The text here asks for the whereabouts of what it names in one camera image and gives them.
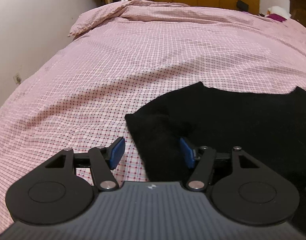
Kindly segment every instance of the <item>metal pin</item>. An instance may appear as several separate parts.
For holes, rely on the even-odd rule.
[[[105,180],[105,181],[101,182],[100,186],[101,186],[101,188],[104,188],[104,189],[112,189],[116,186],[116,183],[114,181],[111,181],[111,180]]]
[[[193,180],[189,182],[189,187],[192,189],[201,189],[204,187],[204,183],[199,180]]]

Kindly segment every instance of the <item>black towel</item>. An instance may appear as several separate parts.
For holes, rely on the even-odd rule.
[[[306,198],[306,91],[237,93],[202,82],[166,93],[125,116],[150,181],[185,181],[179,138],[218,152],[241,146]],[[299,209],[306,210],[306,202]]]

